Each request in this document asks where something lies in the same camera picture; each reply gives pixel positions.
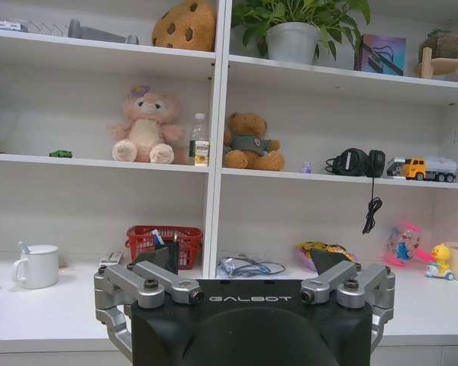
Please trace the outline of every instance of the plastic basket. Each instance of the plastic basket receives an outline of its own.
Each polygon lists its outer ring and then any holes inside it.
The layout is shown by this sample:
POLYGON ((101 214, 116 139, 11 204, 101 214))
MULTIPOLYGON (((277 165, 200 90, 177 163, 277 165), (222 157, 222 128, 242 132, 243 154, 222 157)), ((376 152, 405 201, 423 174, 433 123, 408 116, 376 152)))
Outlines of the plastic basket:
POLYGON ((132 260, 144 252, 155 249, 153 236, 150 234, 158 229, 163 240, 174 240, 175 234, 180 245, 179 269, 192 269, 195 265, 202 243, 202 231, 195 227, 182 226, 133 226, 127 231, 126 246, 131 248, 132 260))

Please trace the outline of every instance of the wire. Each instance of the wire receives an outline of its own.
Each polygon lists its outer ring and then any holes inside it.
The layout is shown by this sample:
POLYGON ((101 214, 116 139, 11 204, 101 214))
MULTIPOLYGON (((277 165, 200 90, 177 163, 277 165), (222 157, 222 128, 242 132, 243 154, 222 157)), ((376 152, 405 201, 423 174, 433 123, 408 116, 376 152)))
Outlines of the wire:
POLYGON ((268 261, 258 262, 248 257, 225 257, 221 260, 221 264, 219 266, 230 276, 246 278, 258 275, 278 275, 284 272, 284 270, 286 270, 286 267, 281 263, 268 261), (234 264, 228 265, 227 263, 229 261, 242 261, 246 262, 247 265, 240 265, 239 267, 228 268, 234 266, 234 264), (272 269, 266 265, 276 265, 279 266, 280 269, 272 271, 272 269))
POLYGON ((368 203, 368 213, 366 214, 366 223, 363 227, 363 235, 370 234, 375 227, 375 214, 382 208, 383 201, 380 197, 373 197, 375 193, 375 176, 372 177, 372 199, 368 203))

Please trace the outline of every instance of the yellow duck toy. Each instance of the yellow duck toy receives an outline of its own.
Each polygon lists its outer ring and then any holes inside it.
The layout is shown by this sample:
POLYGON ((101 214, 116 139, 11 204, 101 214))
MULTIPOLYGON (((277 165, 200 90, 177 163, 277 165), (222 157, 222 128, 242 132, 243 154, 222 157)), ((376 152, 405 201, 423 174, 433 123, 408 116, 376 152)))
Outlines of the yellow duck toy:
POLYGON ((450 248, 448 248, 444 243, 441 243, 431 250, 431 255, 436 259, 436 263, 430 263, 427 266, 426 276, 453 280, 454 275, 448 265, 448 261, 451 256, 450 248))

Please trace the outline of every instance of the black headphones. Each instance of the black headphones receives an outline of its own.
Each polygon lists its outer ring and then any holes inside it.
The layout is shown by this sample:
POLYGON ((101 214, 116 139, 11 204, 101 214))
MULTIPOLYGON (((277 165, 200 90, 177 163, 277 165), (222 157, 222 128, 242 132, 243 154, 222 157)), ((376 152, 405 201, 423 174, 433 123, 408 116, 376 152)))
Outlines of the black headphones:
POLYGON ((326 171, 336 175, 370 178, 380 178, 385 169, 385 153, 371 150, 367 155, 360 149, 348 149, 334 159, 326 160, 326 171))

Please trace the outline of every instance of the metal bracket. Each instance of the metal bracket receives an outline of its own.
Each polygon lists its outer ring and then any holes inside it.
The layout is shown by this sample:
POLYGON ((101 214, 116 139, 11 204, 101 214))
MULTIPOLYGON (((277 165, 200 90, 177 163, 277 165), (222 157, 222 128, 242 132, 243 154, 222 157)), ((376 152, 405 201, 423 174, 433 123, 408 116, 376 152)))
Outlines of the metal bracket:
POLYGON ((327 303, 329 294, 336 287, 356 276, 356 266, 349 261, 342 261, 328 269, 319 277, 302 281, 301 298, 305 303, 327 303))
POLYGON ((126 269, 121 265, 102 266, 94 276, 95 314, 107 326, 109 339, 132 361, 132 338, 124 313, 131 316, 131 304, 144 309, 161 307, 165 291, 177 303, 196 304, 204 293, 195 280, 181 278, 150 262, 126 269), (124 305, 124 313, 117 306, 124 305))
POLYGON ((313 280, 302 282, 304 303, 326 303, 336 290, 337 302, 350 309, 361 309, 367 302, 373 309, 372 352, 383 337, 385 324, 394 316, 395 275, 383 265, 370 265, 356 277, 352 262, 341 262, 313 280))

